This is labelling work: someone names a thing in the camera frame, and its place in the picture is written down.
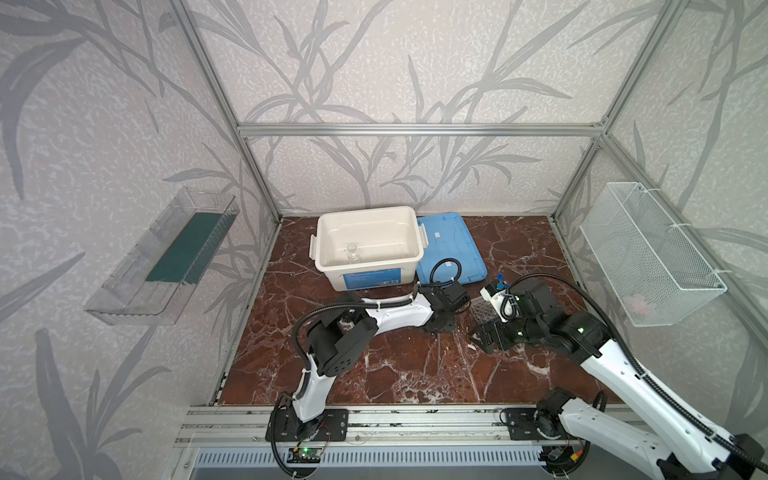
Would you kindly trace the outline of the blue plastic bin lid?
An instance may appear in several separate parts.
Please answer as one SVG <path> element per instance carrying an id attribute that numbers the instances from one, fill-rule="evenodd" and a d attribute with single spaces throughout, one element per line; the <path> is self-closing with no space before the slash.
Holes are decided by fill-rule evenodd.
<path id="1" fill-rule="evenodd" d="M 446 262 L 430 274 L 441 260 L 453 258 L 462 267 L 458 280 L 461 284 L 477 283 L 487 277 L 487 268 L 464 219 L 456 213 L 446 213 L 418 218 L 418 224 L 425 227 L 428 245 L 416 272 L 424 283 L 445 282 L 457 271 L 454 263 Z"/>

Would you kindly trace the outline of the white plastic storage bin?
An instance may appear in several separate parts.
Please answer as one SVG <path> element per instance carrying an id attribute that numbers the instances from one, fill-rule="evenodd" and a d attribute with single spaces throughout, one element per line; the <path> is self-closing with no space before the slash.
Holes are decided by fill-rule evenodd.
<path id="1" fill-rule="evenodd" d="M 356 243 L 360 261 L 348 261 Z M 310 237 L 309 257 L 338 292 L 409 284 L 428 239 L 408 206 L 327 213 Z"/>

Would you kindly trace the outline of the clear small plastic beaker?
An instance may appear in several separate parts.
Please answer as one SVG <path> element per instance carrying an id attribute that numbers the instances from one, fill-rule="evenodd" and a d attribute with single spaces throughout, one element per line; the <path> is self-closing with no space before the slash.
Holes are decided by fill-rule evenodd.
<path id="1" fill-rule="evenodd" d="M 349 262 L 355 263 L 360 261 L 360 249 L 356 243 L 350 243 L 347 245 L 346 254 Z"/>

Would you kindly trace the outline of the clear test tube rack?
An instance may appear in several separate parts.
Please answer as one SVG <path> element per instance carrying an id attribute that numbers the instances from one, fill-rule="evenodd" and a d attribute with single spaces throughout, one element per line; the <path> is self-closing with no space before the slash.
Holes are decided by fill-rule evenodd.
<path id="1" fill-rule="evenodd" d="M 471 318 L 478 324 L 487 323 L 498 318 L 493 305 L 482 297 L 476 297 L 471 301 L 469 312 Z"/>

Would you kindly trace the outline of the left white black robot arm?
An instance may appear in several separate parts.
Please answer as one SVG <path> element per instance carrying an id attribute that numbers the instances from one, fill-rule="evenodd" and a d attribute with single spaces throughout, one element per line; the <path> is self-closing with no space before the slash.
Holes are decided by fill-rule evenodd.
<path id="1" fill-rule="evenodd" d="M 293 417 L 302 424 L 319 419 L 335 379 L 354 366 L 376 336 L 404 328 L 452 332 L 457 314 L 469 303 L 465 287 L 452 280 L 418 283 L 407 295 L 385 299 L 348 291 L 303 315 L 291 331 L 292 346 L 303 363 L 289 407 Z"/>

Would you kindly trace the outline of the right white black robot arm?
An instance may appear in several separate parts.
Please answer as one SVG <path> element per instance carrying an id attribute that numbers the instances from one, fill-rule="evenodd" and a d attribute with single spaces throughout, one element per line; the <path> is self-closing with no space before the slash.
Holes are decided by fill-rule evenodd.
<path id="1" fill-rule="evenodd" d="M 732 434 L 695 410 L 632 354 L 606 313 L 586 293 L 591 310 L 567 312 L 546 284 L 526 275 L 480 291 L 486 319 L 470 333 L 485 353 L 518 345 L 546 347 L 605 385 L 647 425 L 638 429 L 556 388 L 532 416 L 537 432 L 594 444 L 654 479 L 749 479 L 765 472 L 764 448 L 748 434 Z"/>

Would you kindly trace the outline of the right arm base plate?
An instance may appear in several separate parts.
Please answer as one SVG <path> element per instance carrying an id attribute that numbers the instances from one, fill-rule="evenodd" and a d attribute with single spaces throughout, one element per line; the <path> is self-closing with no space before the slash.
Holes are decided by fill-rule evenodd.
<path id="1" fill-rule="evenodd" d="M 560 434 L 547 434 L 539 428 L 537 412 L 534 406 L 508 407 L 501 410 L 499 418 L 511 440 L 559 440 Z"/>

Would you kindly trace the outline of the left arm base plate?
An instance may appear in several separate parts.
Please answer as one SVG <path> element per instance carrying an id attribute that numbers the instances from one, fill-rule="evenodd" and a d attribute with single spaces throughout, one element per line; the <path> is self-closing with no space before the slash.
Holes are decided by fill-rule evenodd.
<path id="1" fill-rule="evenodd" d="M 268 421 L 265 439 L 269 442 L 300 442 L 311 440 L 345 441 L 349 423 L 347 409 L 326 409 L 307 422 L 299 419 L 293 407 L 273 411 Z"/>

